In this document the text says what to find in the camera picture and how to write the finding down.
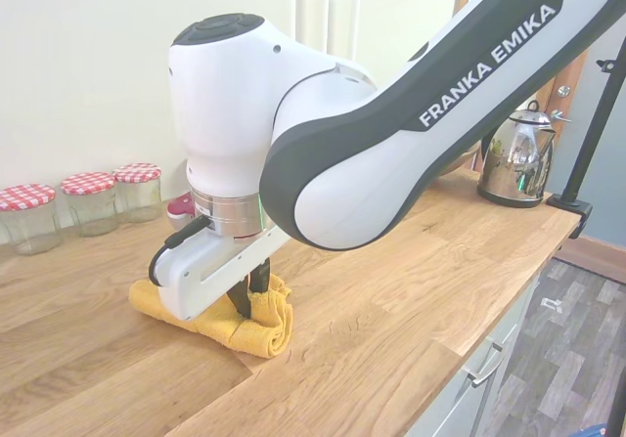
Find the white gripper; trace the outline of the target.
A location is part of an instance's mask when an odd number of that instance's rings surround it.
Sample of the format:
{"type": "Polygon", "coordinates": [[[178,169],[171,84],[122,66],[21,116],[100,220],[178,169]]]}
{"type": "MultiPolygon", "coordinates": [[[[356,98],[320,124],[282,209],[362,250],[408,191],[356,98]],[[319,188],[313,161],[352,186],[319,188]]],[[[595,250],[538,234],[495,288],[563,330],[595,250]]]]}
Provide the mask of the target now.
{"type": "Polygon", "coordinates": [[[249,319],[248,292],[268,291],[270,257],[288,240],[275,226],[243,239],[187,226],[168,237],[153,258],[152,282],[165,309],[178,320],[196,318],[223,295],[249,319]]]}

